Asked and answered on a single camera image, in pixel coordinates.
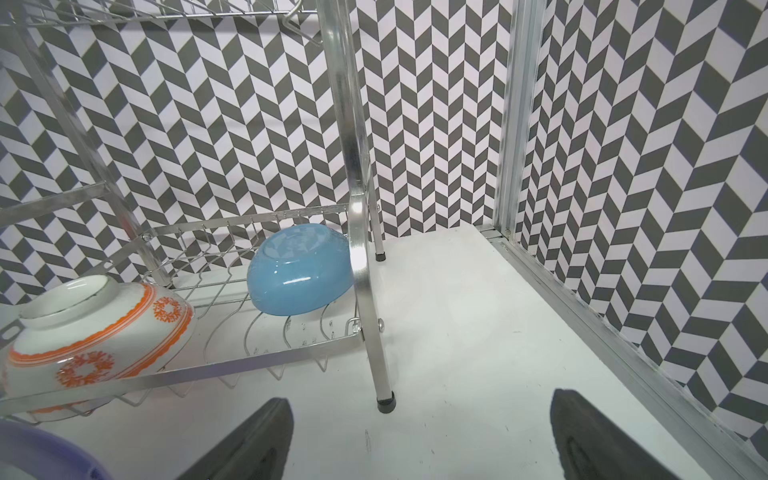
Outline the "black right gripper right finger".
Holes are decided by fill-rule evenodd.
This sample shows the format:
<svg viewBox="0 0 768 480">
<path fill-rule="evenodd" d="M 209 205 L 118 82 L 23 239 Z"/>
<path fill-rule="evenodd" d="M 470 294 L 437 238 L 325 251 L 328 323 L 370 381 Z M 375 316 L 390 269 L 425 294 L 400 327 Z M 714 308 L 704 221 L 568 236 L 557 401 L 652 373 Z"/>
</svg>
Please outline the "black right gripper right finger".
<svg viewBox="0 0 768 480">
<path fill-rule="evenodd" d="M 676 477 L 575 390 L 554 391 L 550 423 L 566 479 Z"/>
</svg>

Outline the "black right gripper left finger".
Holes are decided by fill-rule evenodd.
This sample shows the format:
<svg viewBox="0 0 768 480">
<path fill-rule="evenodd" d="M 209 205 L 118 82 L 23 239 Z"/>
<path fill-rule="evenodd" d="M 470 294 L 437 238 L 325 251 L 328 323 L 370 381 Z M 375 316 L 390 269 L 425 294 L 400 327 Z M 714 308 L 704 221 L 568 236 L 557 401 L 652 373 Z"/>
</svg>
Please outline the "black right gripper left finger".
<svg viewBox="0 0 768 480">
<path fill-rule="evenodd" d="M 281 479 L 293 432 L 289 401 L 272 398 L 179 479 Z"/>
</svg>

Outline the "purple plastic bucket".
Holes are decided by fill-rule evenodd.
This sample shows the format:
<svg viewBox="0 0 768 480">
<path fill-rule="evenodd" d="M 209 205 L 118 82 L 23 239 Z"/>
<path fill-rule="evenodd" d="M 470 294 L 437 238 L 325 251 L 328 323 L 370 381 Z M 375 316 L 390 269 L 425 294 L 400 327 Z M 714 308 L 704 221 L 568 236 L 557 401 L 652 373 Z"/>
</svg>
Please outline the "purple plastic bucket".
<svg viewBox="0 0 768 480">
<path fill-rule="evenodd" d="M 1 421 L 1 462 L 35 479 L 112 479 L 84 449 L 50 432 Z"/>
</svg>

